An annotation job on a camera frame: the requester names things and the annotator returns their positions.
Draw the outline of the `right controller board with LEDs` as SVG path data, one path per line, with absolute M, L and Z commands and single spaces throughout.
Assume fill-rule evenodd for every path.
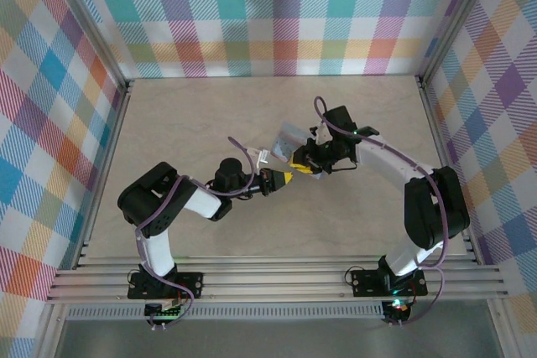
M 399 299 L 382 302 L 383 321 L 389 324 L 398 324 L 407 321 L 410 317 L 411 307 Z

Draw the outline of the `clear plastic bag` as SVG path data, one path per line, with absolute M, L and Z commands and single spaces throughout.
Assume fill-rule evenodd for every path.
M 274 140 L 271 154 L 287 165 L 291 157 L 295 155 L 300 158 L 303 166 L 311 168 L 313 174 L 306 175 L 320 179 L 325 173 L 321 162 L 323 149 L 324 144 L 317 145 L 310 132 L 284 122 Z M 298 168 L 291 168 L 301 173 Z

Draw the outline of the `aluminium side rail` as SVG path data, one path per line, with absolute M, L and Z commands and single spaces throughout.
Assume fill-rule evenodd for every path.
M 113 126 L 110 131 L 110 137 L 105 148 L 102 166 L 96 178 L 96 188 L 91 194 L 91 203 L 89 204 L 87 216 L 85 217 L 81 229 L 78 233 L 77 242 L 74 246 L 70 259 L 67 261 L 69 270 L 75 270 L 78 267 L 78 262 L 82 257 L 82 249 L 87 246 L 91 239 L 93 228 L 96 224 L 97 214 L 102 202 L 102 196 L 106 187 L 107 178 L 110 173 L 111 165 L 123 122 L 128 109 L 128 104 L 132 95 L 133 86 L 136 80 L 127 80 L 125 85 L 121 87 L 118 109 L 116 117 L 113 121 Z
M 431 135 L 433 137 L 435 149 L 438 153 L 441 165 L 442 166 L 447 165 L 452 168 L 453 164 L 451 161 L 451 157 L 448 153 L 446 145 L 444 144 L 443 137 L 441 134 L 441 126 L 440 126 L 438 119 L 435 116 L 432 103 L 426 92 L 425 84 L 423 83 L 422 79 L 418 75 L 415 77 L 415 81 L 416 81 L 416 85 L 418 88 L 418 92 L 420 94 L 420 99 L 425 109 L 425 115 L 427 116 L 427 120 L 428 120 L 430 130 L 431 130 Z M 477 254 L 474 241 L 472 239 L 471 229 L 472 228 L 468 226 L 457 237 L 460 238 L 464 242 L 464 246 L 467 252 L 466 257 L 468 259 L 471 259 L 477 265 L 480 265 L 481 261 L 480 261 L 479 254 Z

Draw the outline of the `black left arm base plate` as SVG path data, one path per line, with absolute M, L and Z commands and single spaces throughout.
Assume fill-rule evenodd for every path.
M 203 289 L 202 272 L 172 272 L 164 277 L 170 283 L 188 288 L 194 298 L 200 298 Z M 159 281 L 141 269 L 128 275 L 128 299 L 176 299 L 189 298 L 189 294 L 182 289 L 170 286 Z

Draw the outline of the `aluminium extrusion rail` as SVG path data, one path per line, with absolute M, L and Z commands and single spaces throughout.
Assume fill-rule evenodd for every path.
M 307 283 L 339 283 L 351 284 L 351 275 L 335 269 L 322 269 L 306 272 L 211 272 L 203 269 L 203 287 L 212 284 L 299 284 Z M 61 271 L 56 276 L 53 286 L 61 285 L 119 285 L 127 286 L 126 272 L 85 272 L 83 270 Z M 425 281 L 441 279 L 463 281 L 465 283 L 483 280 L 500 281 L 504 283 L 501 272 L 493 267 L 471 267 L 464 269 L 444 268 L 441 272 L 429 270 L 425 272 Z
M 500 281 L 483 280 L 465 283 L 447 280 L 443 286 L 438 281 L 427 283 L 428 294 L 424 300 L 436 295 L 451 300 L 506 298 L 508 292 Z M 339 283 L 299 284 L 208 284 L 203 287 L 203 302 L 323 302 L 350 300 L 350 286 Z M 61 285 L 54 286 L 47 298 L 49 303 L 110 303 L 128 302 L 128 287 L 119 285 Z
M 358 265 L 376 265 L 379 258 L 374 256 L 339 256 L 339 257 L 176 257 L 178 265 L 187 264 L 284 264 L 284 263 L 357 263 Z M 84 266 L 119 266 L 134 265 L 140 262 L 138 257 L 80 257 L 78 267 Z

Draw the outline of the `left controller board with LEDs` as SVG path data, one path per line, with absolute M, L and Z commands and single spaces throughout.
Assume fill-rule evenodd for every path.
M 145 304 L 143 308 L 143 315 L 148 319 L 153 320 L 172 320 L 180 316 L 183 311 L 183 307 L 183 304 L 173 303 Z

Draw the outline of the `aluminium corner post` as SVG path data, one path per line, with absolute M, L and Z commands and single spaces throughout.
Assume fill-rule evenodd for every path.
M 101 57 L 102 63 L 116 80 L 119 88 L 122 91 L 127 91 L 130 80 L 121 72 L 118 62 L 108 47 L 106 40 L 102 37 L 95 19 L 86 6 L 84 0 L 66 0 L 71 12 L 75 16 L 77 22 L 81 26 L 84 33 L 87 35 L 96 53 Z
M 426 59 L 426 64 L 420 73 L 416 76 L 416 80 L 420 87 L 425 89 L 430 85 L 436 72 L 441 67 L 441 63 L 446 57 L 449 48 L 454 43 L 456 36 L 460 32 L 463 24 L 466 22 L 469 13 L 472 11 L 477 0 L 457 0 L 453 11 L 446 22 L 446 28 L 439 37 L 435 47 L 430 53 L 430 57 Z

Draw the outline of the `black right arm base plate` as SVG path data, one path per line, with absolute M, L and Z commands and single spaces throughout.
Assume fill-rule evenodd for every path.
M 354 297 L 414 297 L 428 294 L 425 275 L 414 270 L 404 276 L 394 276 L 377 270 L 351 271 Z

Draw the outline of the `controller board with leds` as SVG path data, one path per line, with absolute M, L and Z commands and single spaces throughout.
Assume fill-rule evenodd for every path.
M 410 317 L 411 307 L 399 299 L 382 302 L 383 321 L 389 324 L 398 324 L 407 321 Z
M 148 319 L 153 320 L 172 320 L 180 316 L 183 311 L 183 307 L 183 304 L 173 303 L 145 304 L 143 308 L 143 315 Z

